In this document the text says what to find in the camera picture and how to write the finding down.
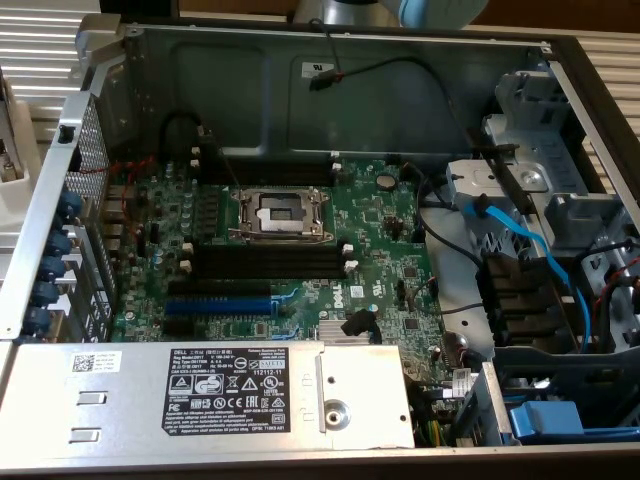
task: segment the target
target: chip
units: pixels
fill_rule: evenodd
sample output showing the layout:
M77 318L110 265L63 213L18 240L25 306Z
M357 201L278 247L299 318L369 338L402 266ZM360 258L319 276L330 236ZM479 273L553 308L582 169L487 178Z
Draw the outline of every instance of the chip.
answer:
M404 278L416 278L418 270L415 267L404 267Z
M417 318L405 318L404 319L404 328L405 330L417 330L419 328L418 319Z

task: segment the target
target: blue plastic latch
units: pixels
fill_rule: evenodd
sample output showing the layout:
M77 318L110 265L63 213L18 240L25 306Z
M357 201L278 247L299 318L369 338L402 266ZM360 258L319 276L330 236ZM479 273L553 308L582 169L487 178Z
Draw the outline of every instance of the blue plastic latch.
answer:
M509 412L515 436L523 443L544 437L584 435L573 402L524 402Z
M60 298L58 287L48 282L35 282L31 291L31 303L37 307L44 307L57 303Z
M58 200L58 213L63 218L75 218L82 212L82 197L75 192L62 192Z
M26 335L43 335L49 332L51 317L49 311L31 307L27 310L22 324L22 332Z
M38 268L38 277L42 280L52 281L63 277L67 269L64 262L58 257L42 257Z
M45 255L53 255L55 257L61 257L62 255L69 255L73 244L71 240L60 232L51 232L47 237L47 243L44 247Z

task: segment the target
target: motherboard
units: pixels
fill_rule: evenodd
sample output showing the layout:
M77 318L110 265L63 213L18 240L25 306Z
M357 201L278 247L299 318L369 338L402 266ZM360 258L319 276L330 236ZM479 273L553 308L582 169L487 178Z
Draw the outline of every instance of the motherboard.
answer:
M112 185L115 217L119 199L129 205L125 232L109 240L119 242L112 341L361 344L368 332L340 327L364 310L405 373L449 378L415 183L382 159L330 168L326 186L216 185L173 163Z

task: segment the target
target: blue pcie slot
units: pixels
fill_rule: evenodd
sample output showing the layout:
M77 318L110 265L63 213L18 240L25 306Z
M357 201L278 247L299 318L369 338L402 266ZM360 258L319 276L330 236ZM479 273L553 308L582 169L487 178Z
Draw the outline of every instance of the blue pcie slot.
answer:
M165 315L271 315L270 298L170 300L165 304Z

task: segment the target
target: power supply label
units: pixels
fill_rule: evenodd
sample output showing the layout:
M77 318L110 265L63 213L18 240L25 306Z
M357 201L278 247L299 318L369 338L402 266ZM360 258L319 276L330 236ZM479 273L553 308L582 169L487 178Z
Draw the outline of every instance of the power supply label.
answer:
M288 348L171 350L162 428L171 436L291 431Z

